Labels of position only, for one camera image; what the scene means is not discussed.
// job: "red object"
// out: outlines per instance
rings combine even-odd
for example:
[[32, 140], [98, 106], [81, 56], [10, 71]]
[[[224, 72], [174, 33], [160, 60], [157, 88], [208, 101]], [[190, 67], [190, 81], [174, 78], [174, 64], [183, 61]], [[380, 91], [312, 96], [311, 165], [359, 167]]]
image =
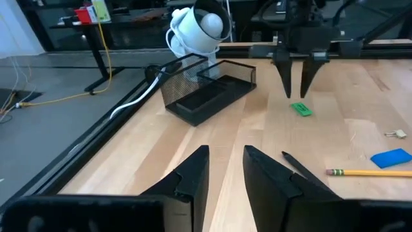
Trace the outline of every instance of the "red object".
[[88, 9], [77, 9], [75, 10], [77, 17], [79, 17], [80, 22], [82, 22], [82, 24], [90, 24], [91, 23], [91, 19], [89, 16], [89, 12]]

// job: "black table leg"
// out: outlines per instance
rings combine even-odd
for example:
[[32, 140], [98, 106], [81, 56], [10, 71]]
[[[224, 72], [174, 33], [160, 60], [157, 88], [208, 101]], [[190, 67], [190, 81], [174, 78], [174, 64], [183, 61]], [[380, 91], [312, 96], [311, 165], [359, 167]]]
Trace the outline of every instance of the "black table leg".
[[[94, 83], [90, 84], [87, 86], [84, 91], [85, 92], [90, 92], [90, 94], [93, 94], [93, 90], [97, 87], [109, 80], [110, 74], [108, 73], [106, 69], [106, 65], [103, 62], [102, 56], [100, 52], [98, 51], [98, 43], [99, 40], [96, 38], [95, 33], [92, 32], [94, 30], [92, 27], [85, 26], [83, 27], [83, 33], [86, 36], [86, 40], [89, 44], [90, 50], [96, 60], [97, 66], [102, 74], [102, 78], [99, 80], [95, 81]], [[111, 76], [115, 76], [119, 72], [121, 72], [124, 69], [124, 67], [119, 67], [111, 71]]]

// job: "yellow pencil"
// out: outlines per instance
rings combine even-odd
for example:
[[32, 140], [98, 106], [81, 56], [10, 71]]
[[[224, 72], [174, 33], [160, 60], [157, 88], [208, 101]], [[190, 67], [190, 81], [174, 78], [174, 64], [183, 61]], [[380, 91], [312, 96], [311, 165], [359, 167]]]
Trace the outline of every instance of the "yellow pencil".
[[390, 171], [390, 170], [343, 170], [327, 169], [327, 175], [356, 175], [356, 176], [374, 176], [374, 177], [412, 177], [412, 171]]

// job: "wood grain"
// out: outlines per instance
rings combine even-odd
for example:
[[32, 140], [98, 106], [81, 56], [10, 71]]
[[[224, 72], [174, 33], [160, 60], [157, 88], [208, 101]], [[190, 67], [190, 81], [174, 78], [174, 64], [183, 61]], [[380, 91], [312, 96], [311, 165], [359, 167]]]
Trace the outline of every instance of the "wood grain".
[[[403, 148], [412, 135], [412, 61], [339, 61], [325, 65], [305, 99], [299, 98], [302, 63], [294, 64], [292, 98], [268, 60], [257, 66], [257, 88], [209, 120], [192, 127], [164, 110], [160, 92], [130, 118], [62, 193], [138, 195], [186, 159], [210, 146], [210, 183], [204, 231], [255, 231], [243, 179], [243, 147], [251, 144], [290, 168], [281, 151], [344, 198], [412, 200], [412, 179], [329, 177], [325, 169], [378, 169], [376, 153]], [[291, 109], [304, 102], [314, 114]], [[411, 170], [412, 164], [389, 169]]]

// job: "light wood tabletop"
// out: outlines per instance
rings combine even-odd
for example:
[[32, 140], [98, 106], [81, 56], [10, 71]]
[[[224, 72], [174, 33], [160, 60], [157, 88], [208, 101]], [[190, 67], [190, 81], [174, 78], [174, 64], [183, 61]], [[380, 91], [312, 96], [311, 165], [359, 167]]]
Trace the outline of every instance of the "light wood tabletop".
[[[210, 148], [210, 180], [204, 231], [255, 231], [245, 190], [242, 156], [253, 145], [278, 162], [292, 154], [342, 198], [412, 200], [412, 179], [330, 177], [325, 169], [379, 169], [370, 157], [403, 148], [411, 138], [385, 137], [401, 129], [412, 135], [412, 61], [332, 60], [299, 98], [302, 62], [292, 70], [292, 98], [269, 60], [237, 62], [257, 67], [257, 88], [192, 127], [165, 110], [155, 93], [77, 173], [62, 193], [138, 195], [200, 145]], [[303, 102], [312, 111], [299, 116]], [[412, 170], [412, 163], [394, 166]]]

